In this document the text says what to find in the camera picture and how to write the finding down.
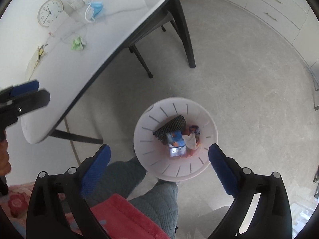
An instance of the mask ear loop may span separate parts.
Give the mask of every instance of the mask ear loop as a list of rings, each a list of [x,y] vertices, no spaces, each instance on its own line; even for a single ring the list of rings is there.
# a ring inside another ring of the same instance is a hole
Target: mask ear loop
[[[85,18],[85,20],[86,20],[87,22],[93,23],[93,22],[95,22],[95,19],[94,19],[93,17],[92,17],[92,20],[89,20],[89,19],[87,18],[87,13],[88,13],[88,11],[89,11],[90,8],[91,8],[91,3],[89,2],[89,6],[87,7],[87,9],[86,9],[86,11],[85,11],[84,18]]]

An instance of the crumpled green paper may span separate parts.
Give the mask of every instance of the crumpled green paper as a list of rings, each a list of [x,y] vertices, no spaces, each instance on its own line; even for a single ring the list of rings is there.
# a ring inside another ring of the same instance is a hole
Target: crumpled green paper
[[[78,38],[74,39],[72,41],[72,47],[71,49],[72,50],[83,50],[84,49],[84,46],[86,45],[87,43],[83,40],[83,38],[81,36],[79,36]]]

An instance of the clock hand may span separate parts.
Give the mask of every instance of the clock hand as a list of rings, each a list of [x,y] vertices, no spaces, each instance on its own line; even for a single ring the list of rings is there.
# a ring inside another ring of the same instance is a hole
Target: clock hand
[[[48,14],[48,15],[47,15],[47,17],[45,18],[45,20],[44,20],[43,24],[45,23],[45,21],[47,20],[47,18],[49,17],[49,15],[50,15],[50,14]]]

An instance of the green pants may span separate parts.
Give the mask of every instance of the green pants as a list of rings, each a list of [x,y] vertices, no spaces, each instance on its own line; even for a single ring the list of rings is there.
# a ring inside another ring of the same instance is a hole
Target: green pants
[[[127,199],[145,175],[146,170],[136,157],[128,162],[112,163],[106,167],[94,191],[85,200],[93,207],[115,193]],[[177,191],[175,182],[159,180],[146,194],[129,202],[174,239],[178,217]]]

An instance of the silver screw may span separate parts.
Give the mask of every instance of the silver screw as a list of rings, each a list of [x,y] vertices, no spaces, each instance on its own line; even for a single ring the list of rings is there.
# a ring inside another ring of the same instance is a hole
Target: silver screw
[[[43,178],[46,174],[47,174],[46,172],[40,172],[40,173],[39,173],[39,177],[40,177],[40,178]]]
[[[279,172],[274,172],[274,177],[277,178],[277,179],[280,178]]]
[[[245,168],[242,169],[242,172],[243,172],[244,174],[251,174],[251,169],[245,167]]]
[[[75,167],[71,167],[70,169],[68,169],[68,173],[70,174],[74,174],[77,172],[77,169]]]

